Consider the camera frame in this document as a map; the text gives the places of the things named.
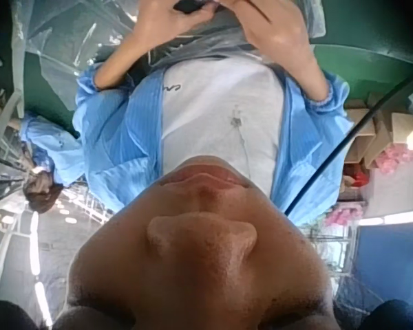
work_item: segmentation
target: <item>nose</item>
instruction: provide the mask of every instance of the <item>nose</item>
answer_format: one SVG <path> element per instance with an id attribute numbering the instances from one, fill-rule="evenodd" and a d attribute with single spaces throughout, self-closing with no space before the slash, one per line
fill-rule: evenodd
<path id="1" fill-rule="evenodd" d="M 250 223 L 197 212 L 152 219 L 147 238 L 165 263 L 190 269 L 192 278 L 209 275 L 222 282 L 238 276 L 257 241 L 257 231 Z"/>

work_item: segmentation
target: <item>black cable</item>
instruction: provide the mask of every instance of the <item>black cable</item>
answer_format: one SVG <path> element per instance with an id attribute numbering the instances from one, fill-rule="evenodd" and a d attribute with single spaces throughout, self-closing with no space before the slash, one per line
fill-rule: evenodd
<path id="1" fill-rule="evenodd" d="M 330 153 L 330 155 L 324 160 L 324 162 L 315 171 L 312 177 L 306 182 L 303 188 L 298 192 L 297 196 L 290 203 L 289 207 L 285 211 L 285 215 L 288 216 L 301 201 L 303 196 L 308 192 L 310 187 L 317 181 L 318 177 L 327 169 L 330 163 L 339 155 L 342 150 L 347 147 L 347 145 L 357 136 L 358 132 L 374 117 L 374 115 L 386 106 L 387 102 L 392 101 L 393 98 L 399 95 L 399 92 L 404 90 L 406 87 L 413 85 L 413 76 L 400 82 L 394 89 L 387 93 L 376 105 L 366 113 L 366 115 L 359 121 L 359 123 L 346 135 L 346 137 L 335 147 L 335 149 Z"/>

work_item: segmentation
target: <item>dark hair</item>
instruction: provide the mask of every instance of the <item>dark hair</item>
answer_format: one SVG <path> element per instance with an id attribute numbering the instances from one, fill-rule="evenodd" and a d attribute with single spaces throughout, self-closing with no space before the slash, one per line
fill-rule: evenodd
<path id="1" fill-rule="evenodd" d="M 413 330 L 413 306 L 401 300 L 390 300 L 379 305 L 359 326 L 346 327 L 343 322 L 340 322 L 340 316 L 341 314 L 335 310 L 335 318 L 343 330 Z M 342 318 L 349 319 L 349 313 Z M 20 306 L 8 301 L 0 301 L 0 330 L 15 329 L 47 330 L 48 328 L 44 324 L 38 327 Z"/>
<path id="2" fill-rule="evenodd" d="M 38 327 L 20 306 L 8 301 L 0 301 L 0 330 L 46 330 Z"/>
<path id="3" fill-rule="evenodd" d="M 29 202 L 29 207 L 39 214 L 45 213 L 54 206 L 64 186 L 61 184 L 53 184 L 48 193 L 45 192 L 28 192 L 29 184 L 23 186 L 23 194 Z"/>

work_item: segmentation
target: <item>fluorescent light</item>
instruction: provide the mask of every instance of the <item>fluorescent light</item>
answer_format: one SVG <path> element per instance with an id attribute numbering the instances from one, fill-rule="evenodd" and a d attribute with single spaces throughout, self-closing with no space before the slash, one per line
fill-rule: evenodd
<path id="1" fill-rule="evenodd" d="M 48 327 L 52 326 L 52 317 L 49 311 L 49 305 L 47 304 L 46 299 L 46 292 L 44 290 L 44 285 L 42 282 L 35 283 L 35 294 L 36 299 L 39 302 L 39 306 L 41 309 L 41 315 L 43 315 L 43 319 Z"/>
<path id="2" fill-rule="evenodd" d="M 358 221 L 359 226 L 377 226 L 383 225 L 384 219 L 383 218 L 369 218 L 369 219 L 361 219 Z"/>
<path id="3" fill-rule="evenodd" d="M 42 167 L 42 166 L 37 166 L 37 167 L 34 167 L 34 168 L 32 169 L 32 172 L 33 172 L 34 174 L 39 174 L 39 173 L 42 172 L 42 171 L 44 171 L 44 167 Z"/>
<path id="4" fill-rule="evenodd" d="M 127 13 L 127 16 L 134 22 L 136 23 L 138 21 L 138 17 L 136 15 L 132 15 L 130 13 Z"/>
<path id="5" fill-rule="evenodd" d="M 410 223 L 413 222 L 413 211 L 398 213 L 393 215 L 387 215 L 384 217 L 384 223 L 386 225 L 393 225 L 397 223 Z"/>
<path id="6" fill-rule="evenodd" d="M 71 223 L 72 225 L 74 225 L 75 223 L 77 223 L 78 221 L 75 218 L 66 218 L 65 221 L 67 223 Z"/>
<path id="7" fill-rule="evenodd" d="M 34 276 L 40 274 L 40 256 L 39 256 L 39 214 L 34 212 L 30 221 L 30 236 L 29 236 L 29 257 L 30 270 Z"/>
<path id="8" fill-rule="evenodd" d="M 14 218 L 10 215 L 5 215 L 1 218 L 1 222 L 6 223 L 7 225 L 12 225 L 14 223 Z"/>

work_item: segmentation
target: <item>person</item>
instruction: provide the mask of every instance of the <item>person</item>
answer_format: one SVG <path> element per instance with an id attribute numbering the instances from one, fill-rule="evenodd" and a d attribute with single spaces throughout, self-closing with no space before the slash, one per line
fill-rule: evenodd
<path id="1" fill-rule="evenodd" d="M 324 262 L 297 224 L 333 203 L 342 157 L 282 211 L 351 127 L 289 0 L 223 0 L 277 69 L 199 58 L 138 86 L 127 70 L 213 17 L 140 0 L 134 31 L 78 80 L 74 127 L 91 191 L 117 214 L 68 277 L 61 329 L 340 329 Z"/>
<path id="2" fill-rule="evenodd" d="M 84 175 L 81 143 L 59 125 L 30 111 L 23 119 L 11 118 L 8 126 L 19 132 L 23 142 L 21 162 L 30 169 L 23 194 L 32 210 L 45 213 L 64 187 Z"/>
<path id="3" fill-rule="evenodd" d="M 118 212 L 154 181 L 199 155 L 219 157 L 285 211 L 352 127 L 349 88 L 322 72 L 292 1 L 225 0 L 267 66 L 230 53 L 152 72 L 134 85 L 127 70 L 149 50 L 211 19 L 176 0 L 142 0 L 133 32 L 78 79 L 73 124 L 81 134 L 89 188 Z M 342 152 L 289 214 L 300 225 L 337 200 Z"/>

